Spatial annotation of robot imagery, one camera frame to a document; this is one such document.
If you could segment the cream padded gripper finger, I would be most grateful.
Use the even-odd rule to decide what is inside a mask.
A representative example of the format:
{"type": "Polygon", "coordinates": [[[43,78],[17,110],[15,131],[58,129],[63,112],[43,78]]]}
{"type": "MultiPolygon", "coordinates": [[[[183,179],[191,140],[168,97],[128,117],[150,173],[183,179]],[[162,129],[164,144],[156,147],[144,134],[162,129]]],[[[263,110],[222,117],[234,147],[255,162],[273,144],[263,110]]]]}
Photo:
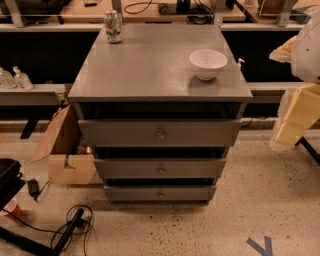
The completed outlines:
{"type": "Polygon", "coordinates": [[[304,132],[319,119],[319,84],[304,83],[296,90],[287,90],[280,101],[278,119],[269,141],[270,148],[277,152],[293,148],[304,132]]]}

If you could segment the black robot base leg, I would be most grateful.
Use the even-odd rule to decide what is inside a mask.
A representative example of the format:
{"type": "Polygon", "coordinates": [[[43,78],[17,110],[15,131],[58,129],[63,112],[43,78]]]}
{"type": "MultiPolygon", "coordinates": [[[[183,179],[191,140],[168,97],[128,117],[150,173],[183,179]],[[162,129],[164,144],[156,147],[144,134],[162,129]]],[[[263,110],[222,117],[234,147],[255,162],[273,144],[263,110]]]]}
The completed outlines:
{"type": "Polygon", "coordinates": [[[312,158],[320,165],[320,154],[312,147],[312,145],[304,137],[302,137],[297,142],[297,145],[299,144],[301,144],[312,156],[312,158]]]}

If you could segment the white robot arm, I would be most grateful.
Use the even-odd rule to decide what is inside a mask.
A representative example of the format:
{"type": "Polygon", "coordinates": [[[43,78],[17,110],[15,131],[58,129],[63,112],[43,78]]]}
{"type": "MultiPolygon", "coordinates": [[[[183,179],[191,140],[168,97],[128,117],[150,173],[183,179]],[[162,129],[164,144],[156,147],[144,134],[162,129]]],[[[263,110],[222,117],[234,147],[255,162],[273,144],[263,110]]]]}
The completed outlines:
{"type": "Polygon", "coordinates": [[[297,36],[273,50],[269,58],[289,63],[291,73],[303,81],[280,101],[269,146],[281,152],[293,148],[320,119],[320,14],[313,15],[297,36]]]}

